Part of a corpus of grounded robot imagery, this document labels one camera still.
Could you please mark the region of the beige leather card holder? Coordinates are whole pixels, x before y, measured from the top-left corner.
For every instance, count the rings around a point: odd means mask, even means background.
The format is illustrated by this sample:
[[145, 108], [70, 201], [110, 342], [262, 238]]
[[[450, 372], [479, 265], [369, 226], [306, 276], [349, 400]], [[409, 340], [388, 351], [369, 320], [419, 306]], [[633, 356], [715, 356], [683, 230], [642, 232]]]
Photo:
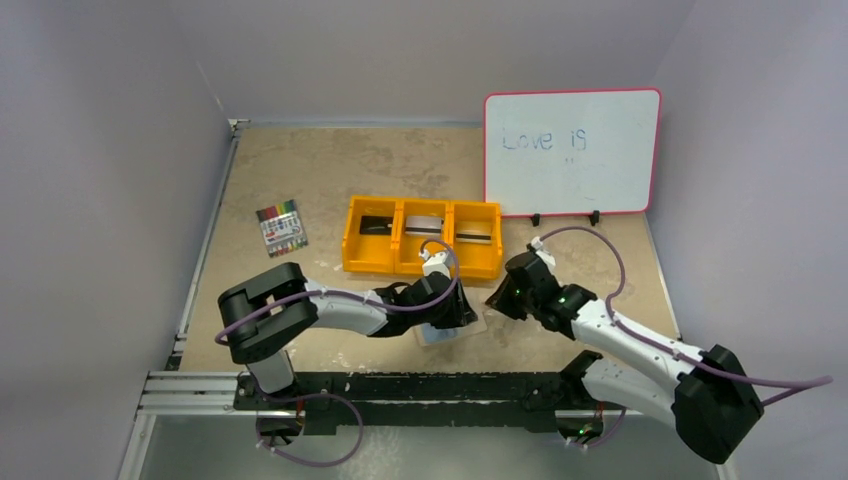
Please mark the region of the beige leather card holder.
[[477, 335], [485, 332], [488, 329], [487, 323], [483, 318], [478, 318], [476, 321], [468, 323], [461, 327], [451, 328], [436, 328], [429, 323], [415, 326], [413, 333], [415, 334], [418, 344], [422, 348], [443, 345], [464, 337]]

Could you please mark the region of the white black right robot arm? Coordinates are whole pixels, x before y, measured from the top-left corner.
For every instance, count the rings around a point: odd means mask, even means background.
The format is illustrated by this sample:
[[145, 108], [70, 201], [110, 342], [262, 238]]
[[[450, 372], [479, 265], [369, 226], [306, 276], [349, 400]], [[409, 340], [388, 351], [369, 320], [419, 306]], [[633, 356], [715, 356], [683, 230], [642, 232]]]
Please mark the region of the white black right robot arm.
[[764, 413], [736, 355], [663, 336], [618, 313], [577, 284], [560, 284], [540, 252], [523, 252], [486, 304], [515, 320], [586, 345], [560, 372], [564, 399], [576, 407], [613, 403], [672, 428], [701, 458], [725, 463]]

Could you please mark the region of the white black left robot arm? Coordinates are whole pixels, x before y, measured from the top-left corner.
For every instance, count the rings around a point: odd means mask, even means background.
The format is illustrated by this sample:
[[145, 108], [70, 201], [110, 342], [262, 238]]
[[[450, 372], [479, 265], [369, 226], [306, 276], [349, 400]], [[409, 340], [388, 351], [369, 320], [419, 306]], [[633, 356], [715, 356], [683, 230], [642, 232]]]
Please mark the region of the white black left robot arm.
[[309, 328], [391, 338], [419, 325], [450, 330], [478, 319], [461, 282], [441, 271], [413, 283], [354, 292], [311, 280], [293, 262], [224, 291], [217, 304], [223, 329], [216, 343], [228, 347], [232, 361], [248, 369], [260, 397], [275, 409], [297, 399], [298, 382], [283, 350]]

